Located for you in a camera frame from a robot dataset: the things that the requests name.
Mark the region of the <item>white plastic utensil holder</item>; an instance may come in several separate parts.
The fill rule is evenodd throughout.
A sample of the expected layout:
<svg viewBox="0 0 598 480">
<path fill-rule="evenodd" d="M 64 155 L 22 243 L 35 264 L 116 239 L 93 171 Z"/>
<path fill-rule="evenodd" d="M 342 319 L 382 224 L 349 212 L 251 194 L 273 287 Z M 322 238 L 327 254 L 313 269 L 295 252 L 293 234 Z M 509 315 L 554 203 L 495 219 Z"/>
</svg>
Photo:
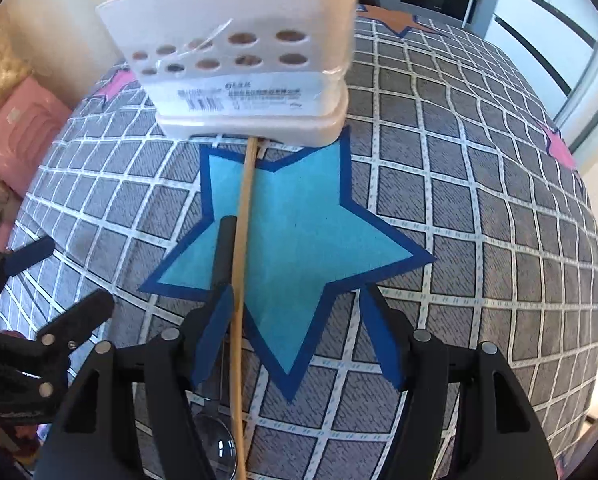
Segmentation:
<svg viewBox="0 0 598 480">
<path fill-rule="evenodd" d="M 108 0 L 102 24 L 173 139 L 319 148 L 346 121 L 357 0 Z"/>
</svg>

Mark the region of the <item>pink plastic stool stack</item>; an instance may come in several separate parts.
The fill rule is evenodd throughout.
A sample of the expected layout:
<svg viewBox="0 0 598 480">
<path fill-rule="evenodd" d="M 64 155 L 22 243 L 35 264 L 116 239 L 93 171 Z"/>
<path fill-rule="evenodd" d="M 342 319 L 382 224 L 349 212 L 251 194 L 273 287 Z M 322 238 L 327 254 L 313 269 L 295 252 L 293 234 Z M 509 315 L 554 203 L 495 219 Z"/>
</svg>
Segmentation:
<svg viewBox="0 0 598 480">
<path fill-rule="evenodd" d="M 52 142 L 72 114 L 29 76 L 0 108 L 0 180 L 23 197 Z"/>
</svg>

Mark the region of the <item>grey checkered star tablecloth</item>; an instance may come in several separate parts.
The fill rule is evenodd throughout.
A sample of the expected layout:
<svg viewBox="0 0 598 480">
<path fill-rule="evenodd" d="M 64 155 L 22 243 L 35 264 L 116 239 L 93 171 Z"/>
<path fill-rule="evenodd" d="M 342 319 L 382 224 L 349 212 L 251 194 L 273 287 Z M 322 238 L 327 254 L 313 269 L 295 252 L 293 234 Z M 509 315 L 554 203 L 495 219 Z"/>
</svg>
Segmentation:
<svg viewBox="0 0 598 480">
<path fill-rule="evenodd" d="M 385 281 L 388 303 L 448 344 L 494 342 L 568 460 L 598 367 L 598 229 L 564 141 L 479 37 L 432 21 L 396 36 L 370 11 L 355 36 L 354 200 L 434 258 Z M 76 108 L 32 181 L 9 243 L 49 234 L 57 249 L 8 283 L 2 330 L 33 336 L 99 287 L 116 308 L 96 338 L 119 346 L 190 309 L 140 284 L 200 220 L 199 141 L 167 139 L 120 71 Z M 354 294 L 336 299 L 292 402 L 251 350 L 242 357 L 251 477 L 377 477 L 403 399 L 380 375 Z"/>
</svg>

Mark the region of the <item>white refrigerator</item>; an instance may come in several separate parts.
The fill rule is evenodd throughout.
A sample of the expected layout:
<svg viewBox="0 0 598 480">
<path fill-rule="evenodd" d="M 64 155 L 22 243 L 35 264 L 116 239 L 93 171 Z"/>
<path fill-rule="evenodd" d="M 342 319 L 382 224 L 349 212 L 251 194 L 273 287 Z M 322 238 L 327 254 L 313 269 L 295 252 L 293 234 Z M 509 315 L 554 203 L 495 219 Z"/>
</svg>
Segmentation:
<svg viewBox="0 0 598 480">
<path fill-rule="evenodd" d="M 598 122 L 598 10 L 591 0 L 497 0 L 485 40 L 573 143 Z"/>
</svg>

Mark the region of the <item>plain bamboo chopstick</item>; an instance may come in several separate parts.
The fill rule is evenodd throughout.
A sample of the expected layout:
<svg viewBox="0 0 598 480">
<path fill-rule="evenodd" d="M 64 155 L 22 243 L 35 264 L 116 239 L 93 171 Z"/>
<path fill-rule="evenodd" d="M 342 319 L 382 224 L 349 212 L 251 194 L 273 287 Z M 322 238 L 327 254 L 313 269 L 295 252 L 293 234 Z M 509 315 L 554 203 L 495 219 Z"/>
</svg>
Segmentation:
<svg viewBox="0 0 598 480">
<path fill-rule="evenodd" d="M 237 480 L 246 480 L 246 453 L 244 452 L 244 418 L 242 417 L 242 326 L 244 325 L 244 289 L 246 288 L 247 245 L 250 203 L 256 172 L 258 139 L 250 136 L 244 153 L 238 214 L 233 250 L 232 286 L 234 310 L 229 334 L 229 402 L 237 456 Z"/>
</svg>

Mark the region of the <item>translucent dark plastic spoon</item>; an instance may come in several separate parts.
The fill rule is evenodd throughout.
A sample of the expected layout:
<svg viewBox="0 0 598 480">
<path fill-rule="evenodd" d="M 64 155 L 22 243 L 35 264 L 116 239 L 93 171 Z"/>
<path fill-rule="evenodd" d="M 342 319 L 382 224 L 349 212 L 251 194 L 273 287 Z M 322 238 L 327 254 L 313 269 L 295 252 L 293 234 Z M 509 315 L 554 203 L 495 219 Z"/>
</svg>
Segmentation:
<svg viewBox="0 0 598 480">
<path fill-rule="evenodd" d="M 218 227 L 212 274 L 212 298 L 221 300 L 223 290 L 232 279 L 233 251 L 236 234 L 236 216 L 221 218 Z M 205 382 L 199 385 L 198 394 L 203 397 L 203 408 L 195 414 L 194 421 L 199 434 L 203 451 L 217 479 L 233 479 L 237 472 L 237 451 L 232 430 L 220 413 L 220 405 L 227 391 L 226 382 L 229 375 L 229 355 L 227 342 L 227 326 L 221 318 L 220 327 L 224 327 L 221 340 L 214 352 L 213 367 Z"/>
</svg>

